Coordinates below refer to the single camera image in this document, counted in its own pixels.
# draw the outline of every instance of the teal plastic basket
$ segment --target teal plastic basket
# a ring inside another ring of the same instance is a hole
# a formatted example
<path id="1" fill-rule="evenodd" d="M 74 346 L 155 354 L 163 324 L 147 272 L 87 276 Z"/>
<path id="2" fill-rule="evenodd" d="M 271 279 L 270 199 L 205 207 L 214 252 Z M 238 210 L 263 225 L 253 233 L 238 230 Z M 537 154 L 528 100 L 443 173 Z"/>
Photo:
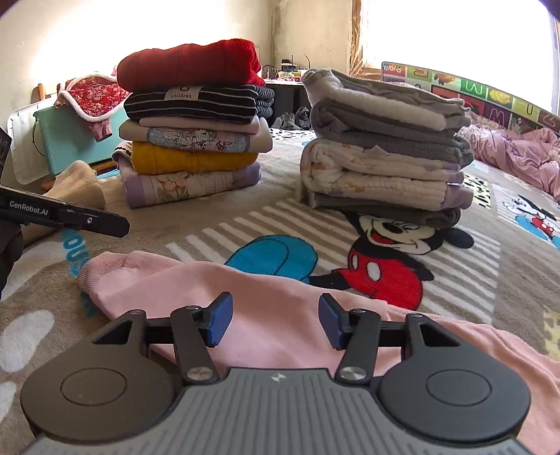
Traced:
<path id="1" fill-rule="evenodd" d="M 70 106 L 51 106 L 36 111 L 33 116 L 41 128 L 47 165 L 53 175 L 60 174 L 76 160 L 93 164 L 111 158 L 115 147 L 122 141 L 119 126 L 128 118 L 121 107 L 111 116 L 113 135 L 96 142 Z"/>

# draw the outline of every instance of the blue gripper pad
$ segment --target blue gripper pad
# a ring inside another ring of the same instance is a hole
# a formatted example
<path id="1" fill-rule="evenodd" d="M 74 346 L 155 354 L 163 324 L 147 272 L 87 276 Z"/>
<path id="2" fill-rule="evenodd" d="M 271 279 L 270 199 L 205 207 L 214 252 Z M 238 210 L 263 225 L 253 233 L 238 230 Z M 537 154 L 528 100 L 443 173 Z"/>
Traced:
<path id="1" fill-rule="evenodd" d="M 319 298 L 319 321 L 331 346 L 337 350 L 346 349 L 352 337 L 348 313 L 330 294 Z"/>
<path id="2" fill-rule="evenodd" d="M 229 292 L 222 292 L 206 309 L 205 320 L 201 326 L 206 346 L 215 347 L 220 344 L 233 315 L 234 299 Z"/>

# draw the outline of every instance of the clothing label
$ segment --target clothing label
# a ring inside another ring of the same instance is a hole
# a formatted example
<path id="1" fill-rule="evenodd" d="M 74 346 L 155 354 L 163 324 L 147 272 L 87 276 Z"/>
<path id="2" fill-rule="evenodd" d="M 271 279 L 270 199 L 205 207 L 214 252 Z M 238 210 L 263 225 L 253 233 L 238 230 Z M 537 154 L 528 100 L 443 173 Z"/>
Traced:
<path id="1" fill-rule="evenodd" d="M 184 85 L 182 87 L 173 87 L 169 89 L 165 94 L 165 101 L 169 100 L 185 100 L 185 101 L 196 101 L 198 100 L 198 92 L 202 87 L 190 87 Z"/>

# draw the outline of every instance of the blue shoe print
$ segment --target blue shoe print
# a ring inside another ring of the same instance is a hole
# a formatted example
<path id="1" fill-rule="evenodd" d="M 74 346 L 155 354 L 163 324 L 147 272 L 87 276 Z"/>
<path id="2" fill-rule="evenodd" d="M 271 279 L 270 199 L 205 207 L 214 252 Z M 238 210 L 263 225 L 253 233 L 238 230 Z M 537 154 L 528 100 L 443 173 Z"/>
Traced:
<path id="1" fill-rule="evenodd" d="M 289 235 L 259 237 L 238 249 L 227 266 L 258 275 L 275 275 L 304 280 L 317 264 L 317 253 L 301 239 Z"/>

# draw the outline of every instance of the pink comforter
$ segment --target pink comforter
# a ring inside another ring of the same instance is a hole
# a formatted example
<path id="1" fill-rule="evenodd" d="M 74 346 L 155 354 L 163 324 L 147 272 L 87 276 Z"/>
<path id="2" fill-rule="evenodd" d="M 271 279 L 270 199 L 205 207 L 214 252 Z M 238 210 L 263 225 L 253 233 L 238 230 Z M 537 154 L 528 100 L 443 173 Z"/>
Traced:
<path id="1" fill-rule="evenodd" d="M 560 202 L 560 167 L 555 161 L 560 139 L 550 129 L 518 134 L 472 124 L 460 134 L 470 143 L 477 160 L 519 177 Z"/>

